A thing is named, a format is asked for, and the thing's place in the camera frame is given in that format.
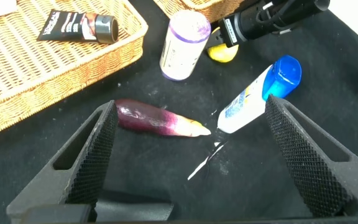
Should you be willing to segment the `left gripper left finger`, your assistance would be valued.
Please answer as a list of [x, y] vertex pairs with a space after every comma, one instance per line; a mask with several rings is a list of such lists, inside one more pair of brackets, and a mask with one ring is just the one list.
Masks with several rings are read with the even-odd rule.
[[117, 128], [113, 100], [99, 106], [42, 170], [7, 206], [12, 220], [39, 205], [96, 206], [103, 188]]

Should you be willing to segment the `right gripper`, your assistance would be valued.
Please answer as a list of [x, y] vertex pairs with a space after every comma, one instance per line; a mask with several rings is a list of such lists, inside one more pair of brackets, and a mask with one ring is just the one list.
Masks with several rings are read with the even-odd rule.
[[218, 20], [206, 48], [233, 47], [267, 34], [284, 34], [303, 19], [328, 10], [330, 0], [259, 1]]

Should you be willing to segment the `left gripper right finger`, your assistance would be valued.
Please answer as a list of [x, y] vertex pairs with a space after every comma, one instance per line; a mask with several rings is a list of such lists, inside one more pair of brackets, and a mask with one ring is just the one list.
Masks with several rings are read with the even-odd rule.
[[358, 156], [287, 100], [270, 95], [265, 115], [310, 212], [358, 216]]

